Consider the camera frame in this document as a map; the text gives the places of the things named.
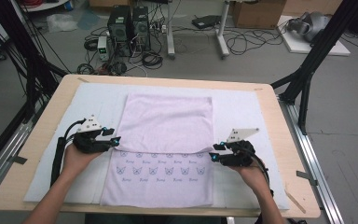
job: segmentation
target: forearm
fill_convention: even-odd
[[[255,192],[260,204],[263,224],[283,224],[283,218],[269,190]]]
[[[75,178],[70,175],[60,175],[42,201],[40,201],[31,215],[29,215],[23,223],[55,223],[66,193],[74,180]]]

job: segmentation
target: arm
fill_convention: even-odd
[[[55,223],[63,200],[72,183],[86,169],[89,163],[100,154],[84,154],[78,151],[73,144],[69,145],[65,150],[60,177],[51,186],[34,211],[22,223]]]
[[[260,204],[263,224],[283,224],[281,212],[272,198],[269,185],[260,168],[253,162],[249,167],[230,167],[237,171],[243,181],[253,190]]]

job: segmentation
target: towel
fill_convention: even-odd
[[[113,151],[101,205],[177,208],[212,203],[213,164],[208,153]]]
[[[211,97],[130,93],[117,136],[118,150],[197,153],[213,144]]]

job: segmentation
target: gray floor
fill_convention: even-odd
[[[84,37],[105,26],[107,20],[95,19],[89,11],[61,9],[36,14],[36,20],[52,13],[74,15],[82,21],[82,29],[73,32],[45,34],[71,71],[84,62]],[[190,27],[191,16],[174,18],[175,24]],[[358,48],[341,39],[351,52],[350,57],[328,56],[312,80],[307,129],[324,175],[346,223],[358,223]],[[175,34],[176,59],[169,60],[162,51],[163,66],[146,70],[148,77],[221,80],[234,82],[272,83],[285,77],[302,64],[306,55],[289,53],[286,46],[265,45],[244,55],[220,59],[220,51],[212,33],[182,32]],[[61,66],[47,50],[49,60]],[[127,76],[145,77],[140,69]],[[276,90],[281,93],[284,88]],[[11,61],[0,61],[0,133],[25,101],[21,84]],[[23,212],[0,212],[0,223],[20,223]],[[82,214],[62,214],[58,223],[82,223]],[[309,223],[328,223],[324,215],[308,219]],[[253,223],[249,218],[236,218],[236,223]]]

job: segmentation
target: brown box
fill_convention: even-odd
[[[236,3],[233,19],[236,27],[275,29],[286,0],[260,0],[256,4]]]
[[[131,0],[89,0],[91,7],[112,7],[114,5],[132,5]]]
[[[333,15],[341,2],[342,0],[287,0],[283,15],[301,16],[304,12],[314,11]]]

